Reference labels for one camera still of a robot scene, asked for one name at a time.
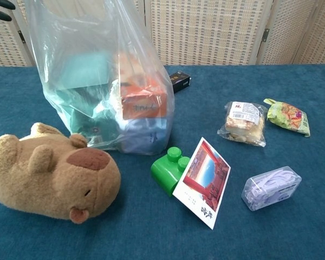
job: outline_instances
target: green snack package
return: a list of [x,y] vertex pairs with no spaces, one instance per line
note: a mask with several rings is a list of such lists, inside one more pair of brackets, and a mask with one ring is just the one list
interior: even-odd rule
[[304,111],[273,99],[265,99],[264,102],[271,105],[267,113],[267,119],[273,124],[304,134],[305,137],[310,137],[308,119]]

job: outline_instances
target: printed card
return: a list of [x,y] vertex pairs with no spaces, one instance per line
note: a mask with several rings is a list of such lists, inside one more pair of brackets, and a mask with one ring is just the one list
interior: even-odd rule
[[201,138],[173,195],[212,230],[231,167],[223,157]]

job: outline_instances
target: teal fabric surface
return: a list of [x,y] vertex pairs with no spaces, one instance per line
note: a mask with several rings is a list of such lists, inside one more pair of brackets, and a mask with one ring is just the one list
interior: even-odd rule
[[[214,230],[152,179],[160,155],[111,152],[122,186],[108,211],[74,225],[0,204],[0,259],[325,259],[325,65],[167,67],[178,69],[192,80],[175,95],[169,146],[191,156],[204,137],[232,167]],[[227,102],[265,98],[305,111],[311,137],[270,122],[265,148],[217,135]],[[0,135],[21,138],[37,121],[69,134],[35,68],[0,68]],[[296,193],[251,212],[246,180],[285,165],[302,177]]]

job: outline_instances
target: green toy block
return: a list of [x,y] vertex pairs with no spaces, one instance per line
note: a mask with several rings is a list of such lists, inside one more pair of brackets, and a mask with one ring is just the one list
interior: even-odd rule
[[169,197],[182,177],[186,166],[190,161],[189,157],[182,156],[178,147],[171,147],[167,154],[156,160],[152,167],[152,177],[164,189]]

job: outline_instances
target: black box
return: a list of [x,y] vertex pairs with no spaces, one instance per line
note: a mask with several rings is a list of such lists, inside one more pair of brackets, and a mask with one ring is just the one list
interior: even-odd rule
[[191,78],[189,75],[179,70],[176,73],[170,75],[170,79],[173,86],[173,92],[176,93],[182,89],[185,89],[186,87],[189,87]]

